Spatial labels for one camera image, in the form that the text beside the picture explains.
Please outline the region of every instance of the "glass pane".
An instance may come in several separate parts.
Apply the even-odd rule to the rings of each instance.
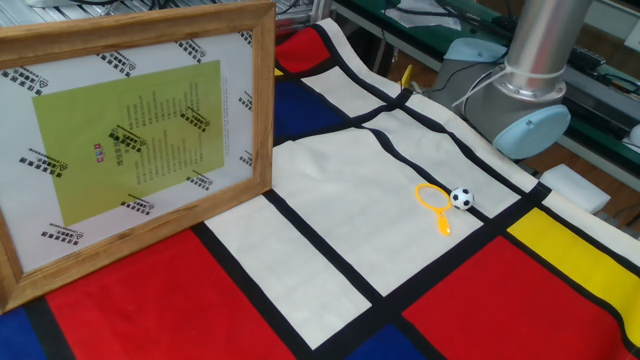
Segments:
[[[252,34],[0,70],[0,209],[24,271],[252,176]]]

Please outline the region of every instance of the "yellow fabric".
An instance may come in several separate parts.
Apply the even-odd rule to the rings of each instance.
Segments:
[[[593,295],[611,304],[640,344],[640,279],[539,209],[509,228],[518,240]]]

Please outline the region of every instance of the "framed document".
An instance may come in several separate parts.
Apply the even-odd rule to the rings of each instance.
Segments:
[[[271,187],[271,2],[0,41],[0,312]]]

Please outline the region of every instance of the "black and white ball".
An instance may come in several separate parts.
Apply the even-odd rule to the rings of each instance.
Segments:
[[[467,210],[473,206],[473,194],[469,189],[456,188],[451,191],[449,195],[451,199],[451,205],[459,210]]]

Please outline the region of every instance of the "red square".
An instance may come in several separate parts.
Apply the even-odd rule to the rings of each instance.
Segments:
[[[298,31],[289,40],[276,47],[280,65],[291,73],[309,70],[330,56],[320,35],[312,29]]]
[[[628,359],[602,308],[502,237],[403,314],[448,359]]]
[[[46,298],[78,360],[293,358],[190,230]]]

